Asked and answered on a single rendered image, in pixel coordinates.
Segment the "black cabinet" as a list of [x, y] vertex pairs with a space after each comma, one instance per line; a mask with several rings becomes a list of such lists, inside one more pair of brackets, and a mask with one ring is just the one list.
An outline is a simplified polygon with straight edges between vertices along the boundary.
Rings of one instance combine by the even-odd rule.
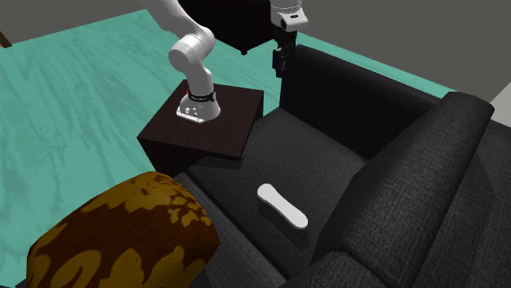
[[215, 38], [246, 55], [273, 39], [269, 0], [178, 0]]

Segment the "dark brown robot stand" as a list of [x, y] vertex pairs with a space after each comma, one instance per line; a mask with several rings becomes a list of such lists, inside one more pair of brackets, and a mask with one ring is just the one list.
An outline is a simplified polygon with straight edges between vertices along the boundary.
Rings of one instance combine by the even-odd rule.
[[174, 177], [205, 157], [233, 167], [242, 158], [254, 122], [263, 116], [264, 92], [216, 84], [220, 115], [195, 124], [176, 115], [187, 90], [184, 79], [137, 136], [154, 170]]

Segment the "black fabric sofa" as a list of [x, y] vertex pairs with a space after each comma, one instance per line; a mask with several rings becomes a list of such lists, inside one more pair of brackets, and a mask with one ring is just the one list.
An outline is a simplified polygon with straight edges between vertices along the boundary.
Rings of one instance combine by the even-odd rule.
[[511, 288], [511, 128], [493, 111], [296, 47], [241, 161], [179, 175], [221, 242], [190, 288]]

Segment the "white remote control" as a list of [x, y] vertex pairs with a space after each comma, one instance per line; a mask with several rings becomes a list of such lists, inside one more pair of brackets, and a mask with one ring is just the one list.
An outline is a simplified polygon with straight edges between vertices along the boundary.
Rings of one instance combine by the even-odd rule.
[[308, 227], [309, 219], [307, 216], [285, 199], [271, 184], [261, 184], [257, 189], [257, 196], [277, 211], [295, 229], [305, 230]]

